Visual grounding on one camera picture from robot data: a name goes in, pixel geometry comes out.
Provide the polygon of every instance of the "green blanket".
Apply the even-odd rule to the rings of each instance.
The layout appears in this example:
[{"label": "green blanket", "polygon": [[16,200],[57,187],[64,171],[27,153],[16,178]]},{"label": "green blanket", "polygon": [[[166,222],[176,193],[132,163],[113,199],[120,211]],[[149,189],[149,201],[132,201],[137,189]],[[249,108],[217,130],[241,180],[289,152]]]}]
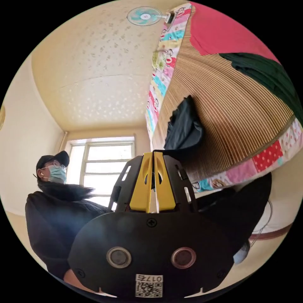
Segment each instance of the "green blanket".
[{"label": "green blanket", "polygon": [[219,54],[231,61],[234,69],[256,80],[280,98],[303,125],[303,108],[297,92],[283,66],[278,62],[248,53]]}]

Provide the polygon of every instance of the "woven mat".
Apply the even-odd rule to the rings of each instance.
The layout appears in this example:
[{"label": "woven mat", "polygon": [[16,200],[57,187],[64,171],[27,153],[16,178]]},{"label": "woven mat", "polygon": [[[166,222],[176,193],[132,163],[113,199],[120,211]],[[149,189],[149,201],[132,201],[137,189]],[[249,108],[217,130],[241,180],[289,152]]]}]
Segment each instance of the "woven mat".
[{"label": "woven mat", "polygon": [[190,43],[192,7],[174,74],[164,97],[152,138],[163,149],[167,123],[184,97],[191,95],[205,127],[198,156],[184,168],[192,182],[202,180],[257,155],[271,145],[294,120],[283,101],[255,80],[232,68],[219,55],[201,56]]}]

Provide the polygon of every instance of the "surgical mask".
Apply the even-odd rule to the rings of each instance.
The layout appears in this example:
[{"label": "surgical mask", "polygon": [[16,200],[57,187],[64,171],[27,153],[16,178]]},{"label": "surgical mask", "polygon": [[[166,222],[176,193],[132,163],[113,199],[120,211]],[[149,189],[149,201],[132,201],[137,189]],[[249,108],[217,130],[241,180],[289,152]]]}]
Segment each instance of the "surgical mask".
[{"label": "surgical mask", "polygon": [[48,167],[48,169],[50,170],[50,177],[48,178],[48,181],[56,183],[66,182],[66,172],[64,168],[61,166],[55,167],[54,165],[51,165]]}]

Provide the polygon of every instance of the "red blanket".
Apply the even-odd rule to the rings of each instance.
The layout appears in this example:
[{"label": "red blanket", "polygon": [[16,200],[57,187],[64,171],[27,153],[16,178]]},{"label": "red blanket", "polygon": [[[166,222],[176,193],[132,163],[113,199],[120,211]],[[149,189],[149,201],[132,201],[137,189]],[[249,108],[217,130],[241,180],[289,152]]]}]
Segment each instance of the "red blanket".
[{"label": "red blanket", "polygon": [[278,59],[252,32],[232,18],[205,5],[191,4],[196,12],[191,21],[192,46],[203,55],[218,53],[251,53]]}]

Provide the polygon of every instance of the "patterned bed sheet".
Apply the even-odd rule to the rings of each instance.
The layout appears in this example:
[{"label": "patterned bed sheet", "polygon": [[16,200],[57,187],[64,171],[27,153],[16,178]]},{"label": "patterned bed sheet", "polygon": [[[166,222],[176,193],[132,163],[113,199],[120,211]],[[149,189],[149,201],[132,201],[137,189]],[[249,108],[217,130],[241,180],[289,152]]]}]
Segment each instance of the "patterned bed sheet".
[{"label": "patterned bed sheet", "polygon": [[236,167],[193,183],[194,192],[212,191],[262,177],[292,159],[302,148],[303,127],[296,118],[274,144]]},{"label": "patterned bed sheet", "polygon": [[187,3],[172,9],[175,18],[168,27],[167,24],[164,24],[158,47],[153,53],[152,80],[145,112],[150,141],[152,141],[162,102],[174,72],[176,58],[191,14],[191,7],[191,4]]}]

